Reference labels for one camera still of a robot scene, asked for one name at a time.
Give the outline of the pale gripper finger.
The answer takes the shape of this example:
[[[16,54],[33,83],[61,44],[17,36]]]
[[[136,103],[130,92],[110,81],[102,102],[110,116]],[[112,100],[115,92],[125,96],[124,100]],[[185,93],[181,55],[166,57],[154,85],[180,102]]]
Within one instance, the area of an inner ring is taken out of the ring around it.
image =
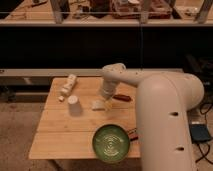
[[[106,110],[110,110],[113,107],[112,98],[105,100],[105,108]]]

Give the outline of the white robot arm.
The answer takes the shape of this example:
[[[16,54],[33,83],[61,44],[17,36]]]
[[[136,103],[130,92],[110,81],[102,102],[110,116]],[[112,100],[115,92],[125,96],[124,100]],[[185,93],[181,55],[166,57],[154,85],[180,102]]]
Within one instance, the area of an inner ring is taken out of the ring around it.
[[[142,171],[197,171],[187,112],[204,97],[201,80],[183,72],[128,70],[122,63],[104,66],[101,75],[100,94],[105,99],[120,83],[136,88]]]

